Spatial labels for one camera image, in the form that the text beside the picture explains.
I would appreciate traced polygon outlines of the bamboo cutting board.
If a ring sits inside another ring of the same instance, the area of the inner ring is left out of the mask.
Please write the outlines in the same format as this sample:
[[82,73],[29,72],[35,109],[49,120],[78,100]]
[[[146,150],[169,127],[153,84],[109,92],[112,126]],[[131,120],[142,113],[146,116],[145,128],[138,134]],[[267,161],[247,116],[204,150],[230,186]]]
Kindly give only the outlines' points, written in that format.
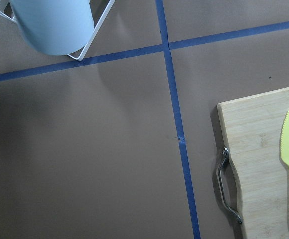
[[289,170],[280,158],[289,87],[217,106],[245,239],[289,239]]

